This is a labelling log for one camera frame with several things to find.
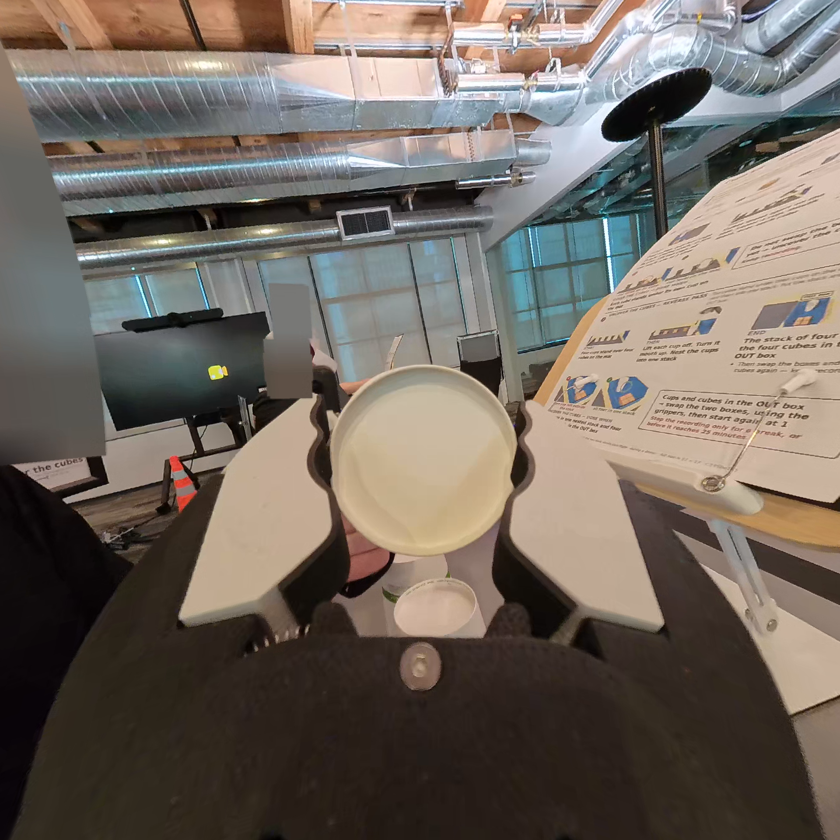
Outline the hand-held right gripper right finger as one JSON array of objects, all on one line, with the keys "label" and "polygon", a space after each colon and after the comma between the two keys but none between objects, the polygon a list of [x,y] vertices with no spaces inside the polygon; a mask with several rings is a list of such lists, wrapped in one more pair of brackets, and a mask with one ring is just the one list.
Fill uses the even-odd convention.
[{"label": "hand-held right gripper right finger", "polygon": [[665,620],[613,468],[536,402],[520,405],[518,431],[492,562],[504,603],[556,644],[593,620],[657,634]]}]

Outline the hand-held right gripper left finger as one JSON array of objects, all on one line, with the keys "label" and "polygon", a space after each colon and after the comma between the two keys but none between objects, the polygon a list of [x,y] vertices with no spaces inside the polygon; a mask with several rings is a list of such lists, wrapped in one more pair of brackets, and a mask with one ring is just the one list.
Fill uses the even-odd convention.
[{"label": "hand-held right gripper left finger", "polygon": [[256,616],[277,637],[309,625],[350,572],[330,479],[324,400],[297,400],[227,465],[180,622],[195,627]]}]

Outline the white paper cup green stripe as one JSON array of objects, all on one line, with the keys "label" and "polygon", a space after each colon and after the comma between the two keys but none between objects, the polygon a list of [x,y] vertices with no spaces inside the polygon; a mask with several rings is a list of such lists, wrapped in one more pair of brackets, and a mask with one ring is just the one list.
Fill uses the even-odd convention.
[{"label": "white paper cup green stripe", "polygon": [[499,521],[518,448],[498,396],[420,364],[380,373],[331,433],[332,490],[355,530],[393,553],[446,554]]},{"label": "white paper cup green stripe", "polygon": [[396,554],[381,591],[388,636],[480,638],[487,633],[475,592],[452,577],[443,554]]}]

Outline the black desk mat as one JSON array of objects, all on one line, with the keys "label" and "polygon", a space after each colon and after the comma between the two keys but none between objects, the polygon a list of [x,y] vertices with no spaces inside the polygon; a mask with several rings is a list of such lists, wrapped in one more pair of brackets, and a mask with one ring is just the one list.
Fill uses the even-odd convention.
[{"label": "black desk mat", "polygon": [[[718,538],[706,518],[674,502],[643,494],[667,524],[681,537],[720,551]],[[784,583],[839,603],[838,553],[806,549],[792,542],[743,527],[759,569]]]}]

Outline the grey desk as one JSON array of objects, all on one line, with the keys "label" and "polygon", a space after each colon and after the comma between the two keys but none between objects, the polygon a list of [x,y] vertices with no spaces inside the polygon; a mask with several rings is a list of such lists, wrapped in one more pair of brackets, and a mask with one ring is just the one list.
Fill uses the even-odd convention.
[{"label": "grey desk", "polygon": [[[722,551],[679,536],[699,562],[732,577]],[[762,572],[778,607],[835,639],[839,638],[839,603],[774,579]],[[839,700],[793,716],[794,728],[808,764],[817,809],[826,838],[839,838]]]}]

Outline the person's left hand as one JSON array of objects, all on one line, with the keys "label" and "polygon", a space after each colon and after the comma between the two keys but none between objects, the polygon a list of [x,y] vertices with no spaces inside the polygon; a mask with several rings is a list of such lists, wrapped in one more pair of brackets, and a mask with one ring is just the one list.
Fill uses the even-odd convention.
[{"label": "person's left hand", "polygon": [[342,522],[350,552],[350,572],[343,593],[355,597],[366,592],[390,570],[395,555],[374,545],[345,516],[342,516]]}]

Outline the orange traffic cone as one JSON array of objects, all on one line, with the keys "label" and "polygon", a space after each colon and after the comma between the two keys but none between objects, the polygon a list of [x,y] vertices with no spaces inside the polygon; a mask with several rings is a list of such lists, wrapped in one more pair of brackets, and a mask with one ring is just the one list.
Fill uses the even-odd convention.
[{"label": "orange traffic cone", "polygon": [[171,468],[171,480],[175,489],[175,503],[177,510],[181,513],[189,502],[196,496],[197,487],[193,474],[186,469],[178,456],[169,458]]}]

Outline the television floor stand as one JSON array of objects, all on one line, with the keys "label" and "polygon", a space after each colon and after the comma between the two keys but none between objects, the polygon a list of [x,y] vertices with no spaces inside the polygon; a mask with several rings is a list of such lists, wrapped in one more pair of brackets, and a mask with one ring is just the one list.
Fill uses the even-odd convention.
[{"label": "television floor stand", "polygon": [[[204,446],[203,436],[205,430],[216,424],[223,424],[227,427],[233,437],[233,443],[222,447],[215,447],[207,449]],[[238,397],[238,406],[217,409],[214,412],[189,416],[185,419],[185,425],[189,431],[193,451],[191,454],[179,456],[183,465],[188,469],[193,476],[197,491],[201,487],[201,480],[198,475],[191,470],[197,460],[212,458],[224,454],[232,454],[236,450],[244,447],[251,439],[254,428],[252,424],[251,412],[246,399],[243,396]],[[164,462],[163,476],[161,481],[161,502],[155,509],[155,513],[163,516],[172,511],[175,503],[175,489],[172,484],[171,468],[169,458]]]}]

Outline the black television screen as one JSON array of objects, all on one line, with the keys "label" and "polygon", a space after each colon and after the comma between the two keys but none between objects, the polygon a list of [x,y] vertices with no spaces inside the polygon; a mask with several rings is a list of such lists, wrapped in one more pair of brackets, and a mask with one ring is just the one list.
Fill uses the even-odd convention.
[{"label": "black television screen", "polygon": [[264,312],[95,336],[101,393],[119,431],[252,404],[266,385]]}]

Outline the black upright panel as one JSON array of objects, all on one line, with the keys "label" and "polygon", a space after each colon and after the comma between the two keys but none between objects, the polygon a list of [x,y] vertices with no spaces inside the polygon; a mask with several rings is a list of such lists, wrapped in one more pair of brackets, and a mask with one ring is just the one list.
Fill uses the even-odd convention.
[{"label": "black upright panel", "polygon": [[460,335],[456,342],[460,371],[476,379],[499,398],[503,366],[498,330]]}]

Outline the white printed sign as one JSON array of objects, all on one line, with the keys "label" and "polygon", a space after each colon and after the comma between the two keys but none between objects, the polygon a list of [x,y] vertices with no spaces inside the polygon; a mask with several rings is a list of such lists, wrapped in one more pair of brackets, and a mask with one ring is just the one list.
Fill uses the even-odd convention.
[{"label": "white printed sign", "polygon": [[59,458],[14,466],[18,471],[61,497],[104,487],[109,483],[101,456]]}]

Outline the person's black top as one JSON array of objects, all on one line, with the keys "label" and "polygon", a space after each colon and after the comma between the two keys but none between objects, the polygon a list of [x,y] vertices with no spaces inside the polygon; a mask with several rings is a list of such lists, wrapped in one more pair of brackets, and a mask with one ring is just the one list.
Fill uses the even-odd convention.
[{"label": "person's black top", "polygon": [[1,838],[70,663],[132,568],[56,494],[1,468]]}]

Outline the ceiling vent grille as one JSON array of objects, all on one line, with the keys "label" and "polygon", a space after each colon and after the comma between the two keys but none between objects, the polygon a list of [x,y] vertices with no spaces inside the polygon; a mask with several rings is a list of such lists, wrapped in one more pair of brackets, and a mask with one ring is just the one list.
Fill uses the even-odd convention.
[{"label": "ceiling vent grille", "polygon": [[395,235],[392,210],[388,206],[365,207],[336,213],[343,242],[380,239]]}]

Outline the black floor lamp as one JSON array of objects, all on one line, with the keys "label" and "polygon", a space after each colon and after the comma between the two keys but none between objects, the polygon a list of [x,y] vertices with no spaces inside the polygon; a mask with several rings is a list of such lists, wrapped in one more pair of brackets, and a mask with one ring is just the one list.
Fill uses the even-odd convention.
[{"label": "black floor lamp", "polygon": [[684,117],[711,89],[711,72],[689,68],[651,81],[619,102],[601,126],[604,140],[614,143],[647,137],[650,181],[657,238],[669,230],[665,194],[663,127]]}]

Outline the silver ventilation duct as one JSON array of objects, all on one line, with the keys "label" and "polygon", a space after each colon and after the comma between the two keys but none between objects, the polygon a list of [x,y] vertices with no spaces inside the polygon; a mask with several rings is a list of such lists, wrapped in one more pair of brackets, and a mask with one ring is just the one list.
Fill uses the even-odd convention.
[{"label": "silver ventilation duct", "polygon": [[656,77],[687,69],[710,73],[714,87],[763,97],[789,85],[838,42],[838,2],[775,2],[728,40],[698,24],[674,24],[587,82],[584,104],[619,102]]},{"label": "silver ventilation duct", "polygon": [[285,249],[329,248],[378,243],[392,238],[408,240],[483,233],[491,228],[494,221],[488,206],[457,206],[392,215],[395,235],[380,239],[342,241],[335,215],[333,219],[311,222],[259,224],[79,244],[76,246],[77,261],[82,272],[87,274],[116,268],[137,270],[142,266],[253,256]]},{"label": "silver ventilation duct", "polygon": [[320,190],[407,186],[504,175],[550,161],[548,140],[506,130],[378,140],[273,143],[48,158],[64,201],[174,196],[302,185]]},{"label": "silver ventilation duct", "polygon": [[451,60],[265,52],[10,49],[43,142],[551,125],[582,76],[455,73]]}]

